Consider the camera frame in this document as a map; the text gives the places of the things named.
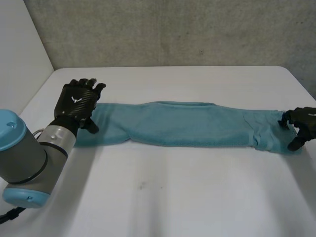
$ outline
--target table surface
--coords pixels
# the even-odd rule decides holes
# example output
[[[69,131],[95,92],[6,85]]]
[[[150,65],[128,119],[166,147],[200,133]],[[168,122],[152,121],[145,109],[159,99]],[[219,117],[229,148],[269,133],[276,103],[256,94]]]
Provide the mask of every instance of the table surface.
[[[316,107],[282,67],[59,69],[21,114],[32,132],[52,121],[62,86],[80,78],[107,84],[100,102]],[[134,142],[73,149],[47,205],[0,225],[0,236],[315,236],[315,145],[311,141],[301,155],[290,157],[253,148]],[[10,208],[0,201],[1,213]]]

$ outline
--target blue towel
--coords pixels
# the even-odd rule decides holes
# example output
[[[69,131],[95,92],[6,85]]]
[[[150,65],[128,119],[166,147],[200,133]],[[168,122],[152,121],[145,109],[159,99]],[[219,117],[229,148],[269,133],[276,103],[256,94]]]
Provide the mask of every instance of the blue towel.
[[[242,110],[213,103],[159,101],[141,105],[102,104],[92,119],[97,134],[80,130],[77,147],[127,140],[172,147],[246,147],[291,154],[287,145],[296,136],[280,128],[283,111]]]

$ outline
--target black cable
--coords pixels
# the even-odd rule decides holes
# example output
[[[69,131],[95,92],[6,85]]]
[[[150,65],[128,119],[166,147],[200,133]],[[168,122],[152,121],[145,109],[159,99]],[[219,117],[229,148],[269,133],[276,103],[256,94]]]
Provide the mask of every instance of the black cable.
[[[8,211],[6,214],[0,216],[0,225],[3,224],[4,222],[9,221],[9,220],[14,220],[24,210],[25,210],[25,208],[17,207],[17,208],[14,208],[14,209]]]

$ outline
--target logo on robotic hand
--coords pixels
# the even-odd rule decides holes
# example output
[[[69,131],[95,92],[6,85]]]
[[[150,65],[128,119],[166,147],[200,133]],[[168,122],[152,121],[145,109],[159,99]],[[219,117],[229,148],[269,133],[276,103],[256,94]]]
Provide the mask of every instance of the logo on robotic hand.
[[[82,98],[76,100],[73,96],[71,97],[71,99],[73,100],[74,103],[77,103],[78,101],[82,100]]]

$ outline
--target gray wall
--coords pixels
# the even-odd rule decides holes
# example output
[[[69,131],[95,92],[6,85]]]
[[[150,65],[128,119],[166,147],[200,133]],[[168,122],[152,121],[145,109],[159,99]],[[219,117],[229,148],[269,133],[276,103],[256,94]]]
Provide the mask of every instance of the gray wall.
[[[25,4],[55,69],[279,65],[316,98],[315,0]]]

